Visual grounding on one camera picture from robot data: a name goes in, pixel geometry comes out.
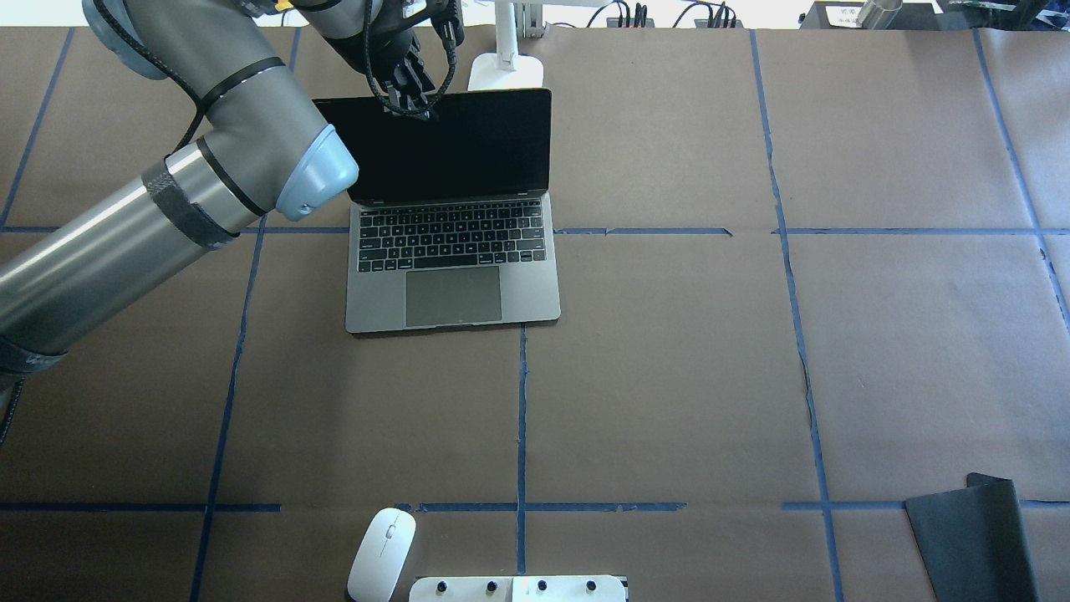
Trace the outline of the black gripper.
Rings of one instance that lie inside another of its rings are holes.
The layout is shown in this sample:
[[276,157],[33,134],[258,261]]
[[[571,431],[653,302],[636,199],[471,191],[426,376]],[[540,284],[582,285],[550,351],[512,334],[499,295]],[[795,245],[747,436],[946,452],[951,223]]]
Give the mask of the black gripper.
[[[416,24],[431,24],[447,57],[447,76],[433,84],[421,57]],[[435,104],[456,72],[455,1],[333,1],[331,47],[385,95],[395,115],[435,121]]]

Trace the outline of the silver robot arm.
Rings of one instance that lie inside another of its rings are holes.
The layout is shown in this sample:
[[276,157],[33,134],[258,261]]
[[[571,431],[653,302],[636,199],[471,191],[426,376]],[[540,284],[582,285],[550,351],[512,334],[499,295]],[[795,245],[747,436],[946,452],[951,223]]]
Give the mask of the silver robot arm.
[[168,79],[196,118],[175,149],[3,266],[3,389],[272,211],[292,222],[360,177],[263,31],[276,1],[85,1],[122,64]]

